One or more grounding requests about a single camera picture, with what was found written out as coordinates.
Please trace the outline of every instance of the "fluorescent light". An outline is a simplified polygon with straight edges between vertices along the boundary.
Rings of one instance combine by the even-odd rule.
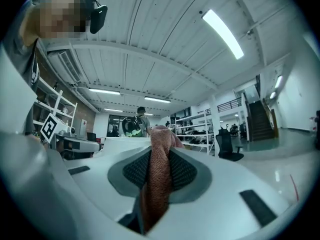
[[[270,99],[273,99],[275,96],[276,96],[276,92],[274,91],[273,93],[271,93]]]
[[[114,111],[114,112],[123,112],[122,110],[110,109],[110,108],[105,108],[104,110]]]
[[[151,98],[151,97],[144,97],[145,100],[154,101],[154,102],[163,102],[163,103],[170,103],[170,100],[161,99],[161,98]]]
[[[281,80],[282,80],[282,75],[279,75],[278,76],[278,79],[276,80],[276,83],[275,83],[275,87],[274,88],[278,88],[280,83],[281,83]]]
[[[244,55],[244,52],[241,50],[241,47],[234,35],[213,10],[210,9],[205,15],[203,15],[202,19],[204,19],[205,22],[207,22],[220,35],[220,37],[222,37],[223,41],[225,41],[229,46],[237,60]]]
[[[104,94],[120,95],[120,92],[119,92],[119,91],[113,91],[113,90],[101,90],[101,89],[92,89],[92,88],[89,88],[89,91],[95,92],[95,93],[104,93]]]

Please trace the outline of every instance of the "vr headset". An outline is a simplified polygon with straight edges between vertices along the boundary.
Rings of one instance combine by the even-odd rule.
[[[96,34],[105,24],[105,19],[108,11],[106,5],[101,5],[97,0],[94,0],[98,6],[94,9],[87,20],[90,22],[90,32]]]

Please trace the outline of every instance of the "ceiling beam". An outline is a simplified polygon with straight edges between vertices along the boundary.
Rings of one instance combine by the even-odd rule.
[[[274,62],[270,63],[267,66],[264,66],[262,63],[255,65],[251,68],[249,68],[248,70],[240,73],[239,75],[231,78],[230,80],[220,84],[218,86],[218,90],[219,92],[215,92],[213,93],[212,90],[208,90],[204,93],[202,93],[201,95],[197,96],[196,98],[194,98],[193,100],[190,100],[186,103],[186,108],[191,107],[191,106],[195,106],[196,104],[199,104],[201,102],[206,101],[211,95],[213,94],[218,94],[221,92],[225,92],[227,90],[232,90],[240,85],[243,85],[244,83],[248,82],[249,80],[252,80],[253,78],[255,78],[257,75],[259,75],[263,70],[272,68],[277,66],[278,64],[281,63],[285,63],[286,58],[290,55],[290,53],[287,53],[286,55],[280,57],[279,59],[275,60]],[[170,111],[171,114],[178,112],[178,109],[172,109]]]
[[[104,101],[92,101],[91,104],[94,106],[97,106],[102,109],[112,109],[112,110],[123,110],[126,112],[132,112],[136,113],[138,106],[130,106],[130,105],[121,105],[121,104],[115,104],[110,102],[104,102]],[[154,115],[161,115],[161,114],[167,114],[169,113],[169,110],[161,110],[156,108],[145,108],[146,113],[154,114]]]
[[[103,85],[98,85],[98,84],[90,84],[90,83],[79,83],[77,87],[75,88],[83,88],[83,89],[101,89],[101,90],[107,90],[107,91],[115,91],[115,92],[120,92],[122,95],[126,96],[134,96],[134,97],[139,97],[139,98],[145,98],[146,96],[151,97],[151,98],[156,98],[156,99],[166,99],[160,95],[153,95],[150,93],[145,93],[145,92],[140,92],[136,90],[128,90],[128,89],[121,89],[121,88],[116,88],[116,87],[110,87],[110,86],[103,86]],[[176,100],[173,98],[167,98],[167,100],[170,100],[171,103],[179,105],[179,106],[185,106],[186,102],[182,100]]]
[[[244,10],[245,14],[249,17],[249,20],[251,21],[250,24],[253,25],[251,29],[255,29],[255,37],[257,39],[258,47],[260,50],[260,56],[262,59],[263,66],[267,66],[267,53],[264,45],[264,40],[262,38],[261,34],[261,28],[256,23],[258,22],[258,15],[255,12],[254,8],[252,7],[252,4],[249,0],[237,0]]]
[[[257,75],[259,75],[263,70],[275,67],[279,64],[285,63],[286,58],[290,55],[290,53],[287,53],[286,55],[278,58],[274,62],[268,64],[267,66],[264,66],[262,63],[257,64],[248,70],[236,75],[235,77],[229,79],[228,81],[222,83],[219,85],[219,92],[224,92],[233,88],[236,88],[247,81],[255,78]]]
[[[191,78],[207,85],[211,89],[217,90],[217,85],[211,82],[208,78],[202,76],[201,74],[195,72],[194,69],[186,67],[172,59],[164,57],[160,54],[141,49],[138,47],[134,47],[131,45],[126,45],[122,43],[115,43],[109,41],[63,41],[59,43],[52,43],[46,47],[47,52],[58,51],[58,50],[66,50],[70,49],[70,45],[73,46],[74,49],[97,49],[97,50],[106,50],[119,52],[128,55],[138,56],[147,60],[151,60],[153,62],[165,64],[169,68],[173,68],[180,73],[190,76]]]

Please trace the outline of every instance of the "gray pad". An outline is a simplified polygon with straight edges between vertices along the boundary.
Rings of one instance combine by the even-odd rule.
[[[114,164],[108,171],[108,180],[116,191],[128,197],[137,197],[144,186],[149,172],[151,147]],[[210,186],[212,174],[207,166],[170,149],[170,169],[173,192],[169,203],[187,203],[198,199]]]

